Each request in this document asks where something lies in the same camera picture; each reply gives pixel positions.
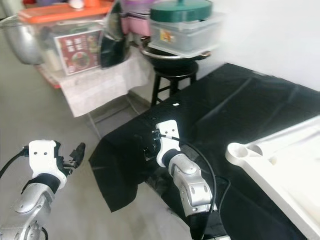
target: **wooden stool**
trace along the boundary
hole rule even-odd
[[[158,93],[161,93],[165,90],[170,89],[169,95],[172,96],[173,94],[178,92],[179,81],[190,78],[190,84],[195,83],[197,81],[196,74],[198,69],[199,69],[199,66],[196,62],[193,62],[189,66],[186,66],[183,68],[172,68],[172,69],[154,68],[155,78],[154,78],[151,106],[156,105],[157,101],[159,101],[160,103],[162,102],[162,100],[158,98]],[[166,86],[159,89],[161,78],[169,80],[170,86]]]

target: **black tablecloth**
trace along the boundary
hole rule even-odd
[[[261,188],[224,155],[229,143],[252,142],[319,113],[319,92],[225,64],[106,135],[90,163],[105,201],[116,211],[135,199],[138,184],[157,168],[152,160],[146,163],[143,151],[145,146],[152,148],[151,131],[156,123],[176,120],[180,137],[201,150],[216,175],[231,181],[221,217],[233,240],[305,239]],[[171,179],[165,181],[161,197],[184,218],[178,189]]]

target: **white cloth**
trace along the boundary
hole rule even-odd
[[[152,72],[151,64],[136,47],[131,47],[130,57],[116,66],[95,68],[58,82],[73,116],[79,117],[127,94],[134,87],[147,84]]]

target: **gray floor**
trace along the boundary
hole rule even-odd
[[[137,106],[140,111],[145,108]],[[126,108],[97,124],[104,135],[135,117]],[[68,177],[56,194],[45,227],[51,240],[186,240],[188,227],[170,213],[166,204],[146,184],[135,201],[111,213],[88,163],[98,138],[86,117],[73,118],[63,93],[53,89],[29,65],[13,56],[0,33],[0,167],[32,140],[57,140],[66,158],[86,143],[81,167]],[[21,158],[0,181],[0,224],[32,176],[28,159]]]

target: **orange lid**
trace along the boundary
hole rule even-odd
[[[106,14],[111,9],[112,4],[111,1],[101,1],[98,6],[84,7],[83,9],[73,8],[69,4],[33,7],[21,10],[18,16],[23,22],[42,24]]]

